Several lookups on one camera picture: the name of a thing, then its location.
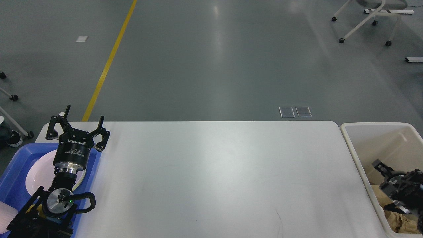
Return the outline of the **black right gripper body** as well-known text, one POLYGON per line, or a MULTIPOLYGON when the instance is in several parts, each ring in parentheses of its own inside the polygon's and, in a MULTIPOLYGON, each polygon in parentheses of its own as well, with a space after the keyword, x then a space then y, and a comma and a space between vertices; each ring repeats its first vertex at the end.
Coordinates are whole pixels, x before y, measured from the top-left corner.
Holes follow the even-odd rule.
POLYGON ((395 171, 390 180, 384 180, 379 188, 394 202, 405 202, 409 209, 422 208, 422 171, 407 173, 395 171))

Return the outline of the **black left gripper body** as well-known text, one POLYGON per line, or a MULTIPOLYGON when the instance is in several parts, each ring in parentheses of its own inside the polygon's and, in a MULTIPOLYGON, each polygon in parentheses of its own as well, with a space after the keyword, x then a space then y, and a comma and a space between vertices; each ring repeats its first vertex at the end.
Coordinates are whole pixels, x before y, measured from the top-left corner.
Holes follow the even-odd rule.
POLYGON ((63 164, 76 164, 78 169, 86 169, 92 140, 75 141, 71 139, 59 140, 59 146, 53 160, 53 166, 61 167, 63 164))

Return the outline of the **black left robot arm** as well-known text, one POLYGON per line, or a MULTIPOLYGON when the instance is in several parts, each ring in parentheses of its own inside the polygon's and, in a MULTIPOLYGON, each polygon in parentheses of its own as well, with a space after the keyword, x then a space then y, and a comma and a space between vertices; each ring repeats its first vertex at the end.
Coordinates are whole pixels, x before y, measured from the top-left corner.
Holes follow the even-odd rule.
POLYGON ((6 228, 9 238, 69 238, 74 216, 95 208, 93 193, 75 193, 73 187, 78 173, 87 168, 90 152, 106 148, 110 131, 103 126, 104 116, 91 132, 73 128, 69 111, 70 105, 63 115, 53 115, 47 127, 45 139, 58 140, 51 186, 39 187, 11 220, 6 228))

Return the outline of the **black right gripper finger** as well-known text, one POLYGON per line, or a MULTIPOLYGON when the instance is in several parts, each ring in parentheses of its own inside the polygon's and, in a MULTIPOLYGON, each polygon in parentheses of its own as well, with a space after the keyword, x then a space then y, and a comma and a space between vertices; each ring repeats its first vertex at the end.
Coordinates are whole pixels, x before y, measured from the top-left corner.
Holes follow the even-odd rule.
POLYGON ((405 202, 386 204, 383 206, 386 211, 396 212, 399 214, 411 214, 411 210, 408 208, 408 204, 405 202))
POLYGON ((384 180, 390 180, 395 175, 395 170, 379 159, 373 161, 372 166, 383 176, 384 180))

